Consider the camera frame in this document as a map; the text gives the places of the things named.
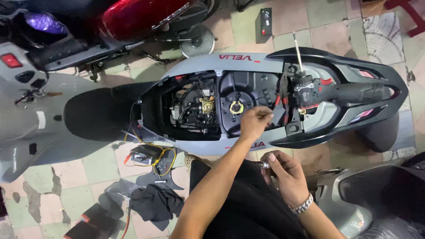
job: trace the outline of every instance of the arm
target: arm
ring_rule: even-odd
[[[252,143],[261,136],[272,118],[272,110],[267,107],[255,107],[244,114],[241,136],[193,189],[170,239],[202,238],[208,225],[223,206]]]
[[[265,156],[276,175],[280,193],[285,202],[291,208],[300,207],[309,196],[301,164],[281,151],[273,151]],[[298,219],[313,238],[345,239],[345,236],[314,202],[298,215]]]

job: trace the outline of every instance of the human hand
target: human hand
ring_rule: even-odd
[[[256,106],[244,113],[241,119],[240,139],[256,141],[273,118],[273,111],[266,106]]]
[[[270,175],[276,177],[279,190],[283,199],[291,208],[301,206],[309,197],[306,177],[301,164],[288,154],[275,150],[264,154],[262,161],[268,161],[270,169],[262,171],[267,183],[270,183]]]

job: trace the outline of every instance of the black battery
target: black battery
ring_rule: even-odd
[[[255,42],[266,43],[272,34],[272,8],[260,9],[255,20]]]

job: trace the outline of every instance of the red scooter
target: red scooter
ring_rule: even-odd
[[[0,0],[0,43],[27,50],[38,70],[78,67],[96,81],[105,62],[144,43],[199,43],[197,26],[218,7],[219,0]]]

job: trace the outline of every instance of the wristwatch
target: wristwatch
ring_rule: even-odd
[[[298,215],[298,214],[304,212],[305,210],[307,210],[310,207],[310,205],[312,204],[312,202],[313,202],[313,195],[309,192],[309,197],[307,198],[307,200],[305,200],[305,202],[301,206],[299,206],[297,208],[292,208],[288,205],[288,207],[291,209],[291,211],[295,215]]]

